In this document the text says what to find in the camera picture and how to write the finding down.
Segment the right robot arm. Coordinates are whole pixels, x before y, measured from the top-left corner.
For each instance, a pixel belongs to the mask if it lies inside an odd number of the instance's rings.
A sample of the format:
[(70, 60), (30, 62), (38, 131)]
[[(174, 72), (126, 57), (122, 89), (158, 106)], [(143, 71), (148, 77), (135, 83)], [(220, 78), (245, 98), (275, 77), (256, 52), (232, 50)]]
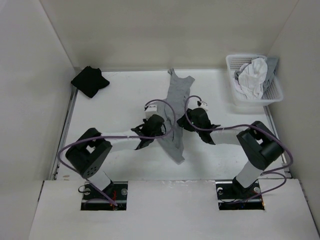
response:
[(233, 178), (231, 187), (224, 190), (237, 199), (245, 197), (256, 180), (285, 151), (281, 142), (261, 122), (222, 127), (213, 124), (202, 108), (187, 109), (177, 120), (179, 127), (196, 132), (200, 139), (210, 145), (240, 146), (247, 157), (242, 170)]

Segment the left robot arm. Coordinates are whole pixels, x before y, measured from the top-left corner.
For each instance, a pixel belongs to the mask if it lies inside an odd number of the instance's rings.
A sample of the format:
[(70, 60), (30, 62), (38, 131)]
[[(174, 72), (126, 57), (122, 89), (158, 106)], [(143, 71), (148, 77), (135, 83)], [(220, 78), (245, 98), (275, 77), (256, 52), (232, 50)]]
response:
[(100, 199), (112, 195), (111, 179), (101, 169), (107, 155), (123, 150), (140, 150), (148, 147), (153, 137), (162, 136), (164, 119), (154, 114), (143, 121), (143, 124), (126, 132), (116, 133), (117, 138), (95, 139), (70, 147), (66, 159), (82, 178), (95, 186), (95, 193)]

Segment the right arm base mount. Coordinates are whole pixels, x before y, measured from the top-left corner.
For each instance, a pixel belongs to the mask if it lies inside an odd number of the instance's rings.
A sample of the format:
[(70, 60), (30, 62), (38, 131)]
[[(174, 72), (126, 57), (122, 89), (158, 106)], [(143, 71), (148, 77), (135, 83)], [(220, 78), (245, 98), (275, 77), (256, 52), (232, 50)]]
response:
[(261, 192), (256, 180), (249, 188), (238, 190), (232, 181), (216, 181), (218, 208), (221, 211), (265, 210), (262, 196), (253, 197)]

